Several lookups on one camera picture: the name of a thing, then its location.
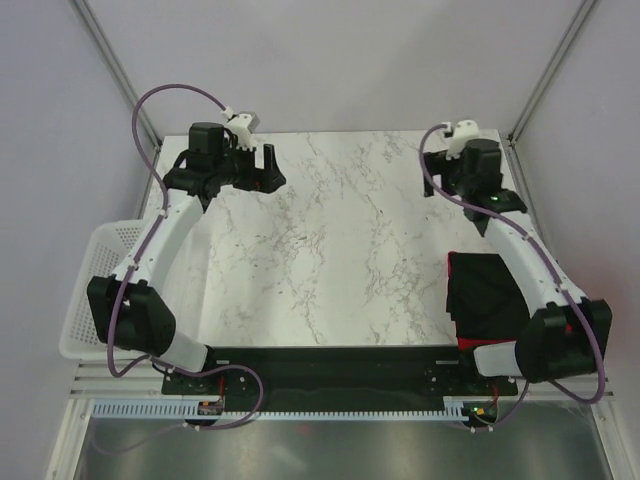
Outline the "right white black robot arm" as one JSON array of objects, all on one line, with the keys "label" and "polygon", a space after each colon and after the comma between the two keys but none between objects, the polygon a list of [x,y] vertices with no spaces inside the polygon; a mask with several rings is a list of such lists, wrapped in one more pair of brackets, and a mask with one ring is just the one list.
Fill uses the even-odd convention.
[{"label": "right white black robot arm", "polygon": [[420,153],[425,196],[441,194],[461,207],[493,249],[447,257],[447,310],[471,358],[458,368],[459,384],[477,394],[496,376],[559,385],[593,374],[604,386],[612,310],[562,273],[523,200],[503,186],[501,163],[498,143],[483,138],[455,158]]}]

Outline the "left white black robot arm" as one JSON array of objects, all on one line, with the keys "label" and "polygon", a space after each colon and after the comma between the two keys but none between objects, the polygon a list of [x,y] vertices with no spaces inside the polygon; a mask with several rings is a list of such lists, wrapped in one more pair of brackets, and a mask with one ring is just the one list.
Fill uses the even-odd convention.
[{"label": "left white black robot arm", "polygon": [[154,219],[110,274],[89,281],[90,310],[114,377],[125,373],[115,365],[116,350],[125,350],[185,371],[198,393],[218,385],[220,371],[206,360],[207,346],[179,331],[161,291],[182,244],[223,187],[271,194],[285,185],[274,146],[256,146],[257,123],[249,112],[223,124],[194,123],[187,148],[159,179],[162,203]]}]

